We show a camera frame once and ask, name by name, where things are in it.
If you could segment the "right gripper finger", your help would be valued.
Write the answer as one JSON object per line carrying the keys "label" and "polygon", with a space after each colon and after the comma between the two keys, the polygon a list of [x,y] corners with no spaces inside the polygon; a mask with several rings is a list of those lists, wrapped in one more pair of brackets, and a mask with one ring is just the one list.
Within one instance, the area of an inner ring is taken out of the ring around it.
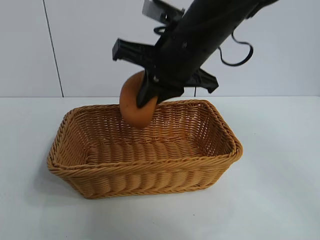
{"label": "right gripper finger", "polygon": [[144,72],[142,83],[136,96],[136,106],[139,109],[146,106],[155,97],[157,97],[156,104],[159,104],[163,101],[180,97],[185,91],[182,85],[174,86],[166,81],[155,81],[154,79],[157,78],[152,72]]}

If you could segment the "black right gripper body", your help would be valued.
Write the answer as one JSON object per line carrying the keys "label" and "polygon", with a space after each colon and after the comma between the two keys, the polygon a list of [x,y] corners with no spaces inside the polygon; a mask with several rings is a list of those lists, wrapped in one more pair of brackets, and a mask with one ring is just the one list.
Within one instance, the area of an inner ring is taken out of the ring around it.
{"label": "black right gripper body", "polygon": [[153,45],[117,39],[112,58],[143,67],[156,76],[156,82],[201,87],[211,93],[219,85],[202,64],[262,7],[260,0],[195,0],[188,9],[178,9],[162,0],[147,0],[142,11],[160,22],[153,30],[159,39]]}

